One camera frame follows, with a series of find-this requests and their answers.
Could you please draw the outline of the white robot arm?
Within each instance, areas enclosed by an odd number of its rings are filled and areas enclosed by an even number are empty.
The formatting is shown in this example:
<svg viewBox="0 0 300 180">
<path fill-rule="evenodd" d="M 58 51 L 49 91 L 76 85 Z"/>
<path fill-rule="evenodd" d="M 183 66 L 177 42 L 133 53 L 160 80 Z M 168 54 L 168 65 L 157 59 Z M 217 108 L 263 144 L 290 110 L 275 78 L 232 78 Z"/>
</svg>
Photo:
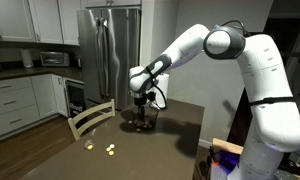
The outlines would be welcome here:
<svg viewBox="0 0 300 180">
<path fill-rule="evenodd" d="M 252 112 L 243 152 L 226 180 L 274 180 L 283 155 L 300 149 L 300 114 L 271 36 L 245 37 L 229 26 L 209 30 L 195 24 L 148 66 L 130 70 L 135 104 L 145 104 L 145 92 L 155 85 L 159 74 L 201 52 L 214 60 L 238 62 Z"/>
</svg>

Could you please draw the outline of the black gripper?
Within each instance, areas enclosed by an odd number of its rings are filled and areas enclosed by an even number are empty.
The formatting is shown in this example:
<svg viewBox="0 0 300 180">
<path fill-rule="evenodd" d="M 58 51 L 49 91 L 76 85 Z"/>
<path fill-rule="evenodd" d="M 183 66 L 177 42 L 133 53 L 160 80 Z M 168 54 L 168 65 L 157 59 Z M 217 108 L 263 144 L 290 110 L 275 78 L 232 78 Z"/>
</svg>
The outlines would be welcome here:
<svg viewBox="0 0 300 180">
<path fill-rule="evenodd" d="M 145 109 L 144 105 L 147 103 L 147 101 L 154 101 L 155 100 L 156 94 L 152 91 L 149 93 L 134 93 L 133 94 L 133 99 L 134 99 L 134 104 L 138 106 L 138 119 L 142 122 L 145 121 Z"/>
</svg>

